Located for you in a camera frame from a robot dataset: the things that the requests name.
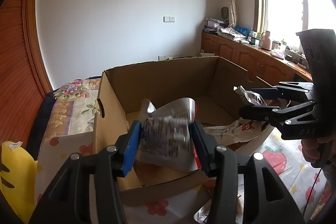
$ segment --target window pane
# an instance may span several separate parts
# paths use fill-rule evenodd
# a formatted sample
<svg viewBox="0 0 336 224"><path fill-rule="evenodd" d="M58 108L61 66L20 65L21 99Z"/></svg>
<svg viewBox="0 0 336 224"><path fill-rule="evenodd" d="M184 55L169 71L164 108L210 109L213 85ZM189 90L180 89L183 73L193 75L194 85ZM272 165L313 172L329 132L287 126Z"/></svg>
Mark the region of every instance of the window pane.
<svg viewBox="0 0 336 224"><path fill-rule="evenodd" d="M308 0L308 29L336 30L336 9L331 0Z"/></svg>
<svg viewBox="0 0 336 224"><path fill-rule="evenodd" d="M271 39L284 39L290 47L299 48L296 32L302 31L303 0L268 0L268 25Z"/></svg>

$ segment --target wooden countertop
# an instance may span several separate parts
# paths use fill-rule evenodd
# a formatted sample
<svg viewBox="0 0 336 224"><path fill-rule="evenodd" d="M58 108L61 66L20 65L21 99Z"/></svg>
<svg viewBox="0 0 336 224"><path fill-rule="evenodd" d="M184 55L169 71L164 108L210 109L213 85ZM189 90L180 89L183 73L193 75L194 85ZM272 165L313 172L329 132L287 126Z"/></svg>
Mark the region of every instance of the wooden countertop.
<svg viewBox="0 0 336 224"><path fill-rule="evenodd" d="M275 60L286 64L290 68L294 69L294 72L297 75L301 76L302 78L306 79L307 81L312 81L311 74L308 71L306 71L305 69L301 68L300 66L294 64L293 62L290 62L290 61L287 61L287 60L281 60L279 58L271 56L271 52L270 51L266 51L266 50L262 49L261 47L253 47L253 46L247 45L247 44L241 44L241 45L245 46L245 47L249 47L251 49L254 49L255 51L257 51L259 53L266 54L266 55L270 56L271 58L274 58Z"/></svg>

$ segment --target cardboard box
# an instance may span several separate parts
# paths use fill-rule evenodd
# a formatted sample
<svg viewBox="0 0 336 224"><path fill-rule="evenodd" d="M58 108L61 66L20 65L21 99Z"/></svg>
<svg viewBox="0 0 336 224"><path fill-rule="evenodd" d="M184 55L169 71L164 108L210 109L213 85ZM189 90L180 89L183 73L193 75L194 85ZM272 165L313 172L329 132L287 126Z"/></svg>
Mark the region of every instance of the cardboard box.
<svg viewBox="0 0 336 224"><path fill-rule="evenodd" d="M104 71L98 93L101 115L96 114L94 123L95 152L115 144L127 132L137 119L144 98L159 108L190 97L197 104L196 119L201 123L207 126L232 123L239 118L238 110L242 106L234 86L270 87L259 78L250 82L246 74L247 70L218 56L146 62ZM251 145L242 146L240 153L252 153L269 135L268 131ZM201 170L182 172L142 162L135 162L133 167L127 177L119 179L120 196L128 206L162 200L208 180Z"/></svg>

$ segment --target window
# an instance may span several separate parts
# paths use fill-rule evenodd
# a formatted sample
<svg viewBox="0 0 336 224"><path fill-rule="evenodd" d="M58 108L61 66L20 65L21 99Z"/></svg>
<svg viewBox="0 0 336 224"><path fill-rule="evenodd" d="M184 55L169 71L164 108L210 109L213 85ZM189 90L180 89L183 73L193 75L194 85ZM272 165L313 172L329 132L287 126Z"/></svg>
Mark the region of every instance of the window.
<svg viewBox="0 0 336 224"><path fill-rule="evenodd" d="M336 9L331 0L263 0L262 31L270 31L272 40L284 39L289 47L299 51L296 32L307 29L336 31Z"/></svg>

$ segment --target human hand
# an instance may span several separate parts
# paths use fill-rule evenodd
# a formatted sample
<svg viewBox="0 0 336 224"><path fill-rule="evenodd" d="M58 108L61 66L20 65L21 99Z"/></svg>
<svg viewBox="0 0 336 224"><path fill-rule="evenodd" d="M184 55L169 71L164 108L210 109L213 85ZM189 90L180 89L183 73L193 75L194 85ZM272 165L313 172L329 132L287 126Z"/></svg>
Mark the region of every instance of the human hand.
<svg viewBox="0 0 336 224"><path fill-rule="evenodd" d="M335 139L336 134L334 133L333 135L327 137L301 140L302 154L304 159L308 162L314 163L320 158L320 152L318 151L320 143L327 143L334 140L330 148L330 155L328 157L328 160L331 159L334 155L336 155Z"/></svg>

